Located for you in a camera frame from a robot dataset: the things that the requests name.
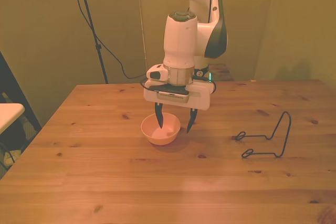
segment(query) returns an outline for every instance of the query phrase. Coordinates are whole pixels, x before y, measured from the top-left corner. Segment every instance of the black pole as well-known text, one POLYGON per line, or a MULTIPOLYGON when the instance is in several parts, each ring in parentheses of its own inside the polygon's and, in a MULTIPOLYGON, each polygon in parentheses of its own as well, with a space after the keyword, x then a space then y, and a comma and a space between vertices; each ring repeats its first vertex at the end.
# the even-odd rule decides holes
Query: black pole
POLYGON ((91 30, 92 30, 93 37, 94 37, 94 42, 96 43, 96 50, 97 50, 97 53, 98 53, 98 57, 99 57, 100 65, 101 65, 101 70, 103 71, 105 83, 108 84, 109 81, 107 79, 107 75, 106 75, 106 71, 105 71, 105 67, 104 67, 104 63, 103 63, 103 58, 102 58, 101 52, 100 52, 101 45, 98 43, 97 35, 96 35, 96 32, 94 31, 95 29, 94 29, 93 22, 92 22, 92 18, 91 18, 91 14, 90 14, 90 9, 89 9, 89 5, 88 5, 88 1, 84 0, 84 3, 85 3, 86 11, 88 13, 91 30))

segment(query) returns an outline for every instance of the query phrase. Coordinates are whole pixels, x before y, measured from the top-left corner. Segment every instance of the white table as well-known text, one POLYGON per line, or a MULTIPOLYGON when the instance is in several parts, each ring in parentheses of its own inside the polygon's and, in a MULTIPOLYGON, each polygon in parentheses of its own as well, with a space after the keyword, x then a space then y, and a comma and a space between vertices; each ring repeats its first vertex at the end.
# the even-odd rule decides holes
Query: white table
POLYGON ((0 134, 5 131, 22 113, 25 108, 19 103, 0 103, 0 134))

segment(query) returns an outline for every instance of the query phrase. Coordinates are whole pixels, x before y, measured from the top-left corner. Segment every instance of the black cable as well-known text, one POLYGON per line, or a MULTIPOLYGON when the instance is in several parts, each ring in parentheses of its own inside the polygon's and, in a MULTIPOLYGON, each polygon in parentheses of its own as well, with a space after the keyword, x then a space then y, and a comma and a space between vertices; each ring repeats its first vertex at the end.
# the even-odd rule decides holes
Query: black cable
POLYGON ((244 151, 244 152, 242 153, 242 155, 241 155, 242 158, 248 158, 248 157, 251 156, 251 155, 270 155, 270 154, 274 155, 275 157, 282 157, 282 156, 283 156, 283 154, 285 153, 286 145, 287 145, 287 140, 288 140, 288 135, 289 135, 289 132, 290 132, 290 127, 291 127, 291 125, 292 125, 292 117, 290 116, 290 114, 289 114, 288 111, 283 111, 283 113, 282 113, 282 115, 281 115, 281 117, 280 117, 280 119, 279 119, 277 125, 275 126, 275 129, 274 129, 274 131, 273 131, 271 137, 267 137, 266 135, 246 135, 246 132, 245 132, 245 131, 241 131, 241 132, 235 137, 235 139, 236 139, 237 141, 240 141, 240 140, 242 140, 242 139, 245 138, 245 137, 264 137, 264 138, 266 138, 267 140, 271 140, 271 139, 274 137, 274 134, 275 134, 275 132, 277 131, 278 126, 279 126, 279 124, 280 124, 280 122, 281 122, 281 120, 282 120, 282 118, 283 118, 283 116, 284 116, 285 114, 288 115, 289 123, 288 123, 288 128, 287 128, 286 138, 285 138, 284 145, 283 145, 283 147, 282 147, 282 152, 281 152, 281 154, 280 154, 280 155, 277 155, 277 154, 274 153, 274 152, 254 152, 254 150, 253 150, 252 148, 250 148, 250 149, 247 149, 246 151, 244 151))
POLYGON ((2 149, 5 150, 5 152, 8 152, 8 153, 9 153, 10 158, 12 159, 13 163, 15 163, 15 160, 14 160, 12 154, 11 154, 10 151, 6 148, 6 146, 5 146, 3 143, 1 143, 1 142, 0 142, 0 146, 2 147, 2 149))
POLYGON ((210 5, 209 5, 209 17, 208 17, 208 23, 210 23, 211 5, 212 5, 212 0, 210 0, 210 5))
MULTIPOLYGON (((85 16, 85 14, 84 14, 84 12, 83 12, 83 10, 82 10, 82 8, 81 8, 81 6, 80 6, 80 2, 79 2, 79 0, 77 0, 77 3, 78 3, 78 7, 79 7, 79 10, 80 10, 80 12, 82 13, 82 16, 83 16, 83 18, 85 19, 85 21, 86 21, 86 23, 88 24, 88 26, 90 27, 90 29, 92 30, 92 28, 91 28, 91 25, 90 25, 90 23, 89 23, 89 21, 88 21, 88 19, 86 18, 86 16, 85 16)), ((108 49, 108 47, 107 46, 105 46, 105 44, 99 39, 99 37, 98 37, 98 35, 96 34, 96 38, 97 38, 97 40, 102 44, 102 46, 117 60, 117 62, 120 64, 120 66, 121 66, 121 70, 122 70, 122 72, 123 72, 123 74, 124 74, 124 76, 127 78, 127 79, 136 79, 136 78, 139 78, 139 77, 141 77, 141 76, 144 76, 146 73, 144 73, 144 74, 141 74, 141 75, 139 75, 139 76, 135 76, 135 77, 129 77, 129 76, 127 76, 127 74, 125 73, 125 70, 124 70, 124 66, 123 66, 123 64, 121 63, 121 61, 118 59, 118 57, 117 56, 115 56, 114 55, 114 53, 112 53, 112 51, 110 50, 110 49, 108 49)))
POLYGON ((141 87, 143 87, 144 89, 150 90, 149 88, 147 88, 147 87, 143 84, 143 82, 144 82, 144 81, 147 81, 147 80, 148 80, 148 79, 145 78, 145 79, 143 79, 142 81, 140 81, 140 85, 141 85, 141 87))
POLYGON ((211 93, 211 94, 213 94, 217 90, 217 85, 216 85, 216 83, 213 80, 211 80, 210 82, 214 85, 214 91, 212 91, 212 93, 211 93))

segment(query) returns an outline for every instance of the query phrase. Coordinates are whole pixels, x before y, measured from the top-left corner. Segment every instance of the table surface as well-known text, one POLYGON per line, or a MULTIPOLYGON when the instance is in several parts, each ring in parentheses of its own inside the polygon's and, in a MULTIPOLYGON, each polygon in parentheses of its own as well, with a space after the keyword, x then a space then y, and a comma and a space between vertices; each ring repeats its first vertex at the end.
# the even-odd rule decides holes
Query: table surface
POLYGON ((19 103, 0 103, 0 134, 25 111, 19 103))
POLYGON ((0 181, 1 223, 336 223, 336 95, 320 81, 218 83, 186 134, 142 136, 138 84, 77 86, 0 181), (270 135, 284 110, 288 119, 270 135))

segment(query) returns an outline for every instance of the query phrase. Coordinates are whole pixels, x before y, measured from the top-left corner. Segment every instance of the cable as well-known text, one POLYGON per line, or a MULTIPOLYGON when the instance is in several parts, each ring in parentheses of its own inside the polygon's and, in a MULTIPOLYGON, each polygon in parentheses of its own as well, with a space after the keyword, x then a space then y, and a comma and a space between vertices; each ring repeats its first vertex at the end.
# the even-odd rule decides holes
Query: cable
POLYGON ((145 78, 145 79, 143 79, 142 81, 140 81, 140 85, 141 85, 141 87, 143 87, 144 89, 150 90, 149 88, 147 88, 147 87, 143 84, 143 82, 144 82, 144 81, 147 81, 147 80, 148 80, 148 79, 145 78))
POLYGON ((211 5, 212 5, 212 0, 210 0, 208 23, 210 23, 211 5))
MULTIPOLYGON (((92 27, 90 26, 90 23, 89 23, 89 21, 88 21, 88 19, 86 18, 86 16, 85 16, 85 14, 84 14, 84 12, 83 12, 83 10, 82 10, 82 8, 81 8, 81 6, 80 6, 80 2, 79 2, 79 0, 77 0, 77 3, 78 3, 78 7, 79 7, 79 10, 80 10, 80 12, 82 13, 82 16, 83 16, 83 18, 85 19, 85 21, 86 21, 86 23, 88 24, 88 26, 90 27, 90 29, 92 30, 92 27)), ((126 73, 125 73, 125 70, 124 70, 124 66, 123 66, 123 64, 121 63, 121 61, 118 59, 118 57, 117 56, 115 56, 114 55, 114 53, 112 53, 112 51, 110 50, 110 49, 108 49, 108 47, 107 46, 105 46, 105 44, 99 39, 99 37, 97 36, 97 34, 96 34, 96 38, 98 39, 98 41, 102 44, 102 46, 117 60, 117 62, 120 64, 120 66, 121 66, 121 70, 122 70, 122 72, 123 72, 123 74, 124 74, 124 76, 127 78, 127 79, 136 79, 136 78, 139 78, 139 77, 141 77, 141 76, 144 76, 146 73, 144 73, 144 74, 141 74, 141 75, 139 75, 139 76, 135 76, 135 77, 129 77, 126 73)))
POLYGON ((214 91, 212 91, 212 93, 211 93, 211 94, 213 94, 217 90, 217 85, 216 85, 216 83, 213 80, 211 80, 210 82, 214 85, 214 91))

